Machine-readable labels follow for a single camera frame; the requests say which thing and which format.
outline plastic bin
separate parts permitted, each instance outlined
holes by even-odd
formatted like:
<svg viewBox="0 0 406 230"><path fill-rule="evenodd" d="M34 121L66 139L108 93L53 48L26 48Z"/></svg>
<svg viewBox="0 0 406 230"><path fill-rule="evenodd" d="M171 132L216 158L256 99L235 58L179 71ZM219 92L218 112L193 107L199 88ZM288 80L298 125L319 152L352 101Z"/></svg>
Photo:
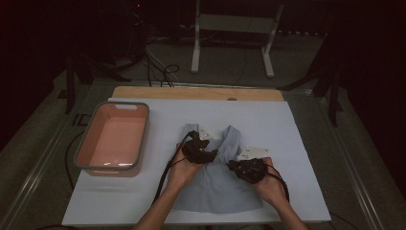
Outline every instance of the plastic bin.
<svg viewBox="0 0 406 230"><path fill-rule="evenodd" d="M145 103L99 104L79 145L75 164L91 175L137 175L148 117Z"/></svg>

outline light blue cloth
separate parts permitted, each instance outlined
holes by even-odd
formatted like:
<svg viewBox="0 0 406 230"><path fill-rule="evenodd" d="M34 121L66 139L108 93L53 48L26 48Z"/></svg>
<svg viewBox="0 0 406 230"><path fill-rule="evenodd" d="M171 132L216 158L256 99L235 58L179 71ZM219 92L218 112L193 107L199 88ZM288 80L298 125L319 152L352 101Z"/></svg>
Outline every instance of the light blue cloth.
<svg viewBox="0 0 406 230"><path fill-rule="evenodd" d="M188 132L198 131L198 125L186 124L184 137ZM221 139L212 139L206 151L217 150L213 163L197 172L191 184L184 188L173 208L203 213L230 214L262 207L257 191L248 183L238 179L227 163L236 160L241 153L241 133L232 126L222 132Z"/></svg>

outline floor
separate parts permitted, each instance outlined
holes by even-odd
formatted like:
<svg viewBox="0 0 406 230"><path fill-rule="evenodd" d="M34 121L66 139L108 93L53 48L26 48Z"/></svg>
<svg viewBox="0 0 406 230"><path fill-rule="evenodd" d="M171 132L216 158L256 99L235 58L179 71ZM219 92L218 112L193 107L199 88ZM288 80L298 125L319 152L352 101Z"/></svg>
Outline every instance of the floor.
<svg viewBox="0 0 406 230"><path fill-rule="evenodd" d="M191 73L191 38L160 37L147 46L146 52L157 65L173 65L169 68L173 73L167 73L167 77L177 87L276 88L305 76L323 42L316 36L277 34L271 49L275 78L268 79L259 50L261 38L235 41L217 35L202 40L197 74ZM126 59L117 58L117 61L125 63ZM152 69L149 69L152 86L168 86L164 74ZM72 125L75 114L92 113L95 104L106 100L117 85L149 85L147 73L147 62L143 60L121 73L131 79L130 82L117 82L98 72L94 73L96 78L92 85L83 85L77 80L77 103L70 115L64 114L66 100L57 98L66 87L65 75L62 73L56 78L55 90L0 154L1 229L38 229L61 222L70 195L63 170L63 153L75 148L76 144L71 146L74 138L85 129ZM338 127L333 127L326 115L325 99L311 95L314 84L315 81L311 81L283 92L303 134L332 216L332 222L309 223L308 227L312 230L406 229L405 200L389 177L345 89L341 89L339 95L342 109L337 113ZM74 166L69 169L75 178L79 170ZM271 226L282 229L279 223ZM167 226L166 229L185 227Z"/></svg>

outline dark background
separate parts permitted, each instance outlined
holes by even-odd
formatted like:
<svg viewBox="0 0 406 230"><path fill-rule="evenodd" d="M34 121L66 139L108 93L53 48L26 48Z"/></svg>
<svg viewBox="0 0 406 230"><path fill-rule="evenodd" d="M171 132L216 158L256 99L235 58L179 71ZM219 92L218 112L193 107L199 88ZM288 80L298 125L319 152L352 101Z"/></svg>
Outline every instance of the dark background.
<svg viewBox="0 0 406 230"><path fill-rule="evenodd" d="M0 3L0 149L53 89L65 69L65 53L78 49L104 62L125 56L118 40L128 39L125 8L130 1L6 0ZM207 1L205 11L246 11L244 1ZM163 35L179 36L179 25L194 20L194 3L143 3L146 22ZM105 27L105 20L122 27ZM399 189L406 196L406 4L392 1L289 1L280 31L325 36L313 64L333 59L341 86L365 124Z"/></svg>

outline white board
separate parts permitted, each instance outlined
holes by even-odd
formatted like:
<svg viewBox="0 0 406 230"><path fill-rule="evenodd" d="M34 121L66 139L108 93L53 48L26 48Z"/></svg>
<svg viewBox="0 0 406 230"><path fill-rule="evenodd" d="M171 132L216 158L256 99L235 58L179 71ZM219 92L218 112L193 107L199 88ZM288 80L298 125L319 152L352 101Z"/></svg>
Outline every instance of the white board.
<svg viewBox="0 0 406 230"><path fill-rule="evenodd" d="M301 135L285 102L110 99L143 102L150 124L140 173L135 177L99 177L81 172L63 225L132 225L150 206L161 174L174 152L185 124L200 124L214 138L233 126L241 145L270 149L275 167L289 188L293 208L304 221L328 221L330 215ZM261 223L280 221L263 208L236 214L171 210L168 224Z"/></svg>

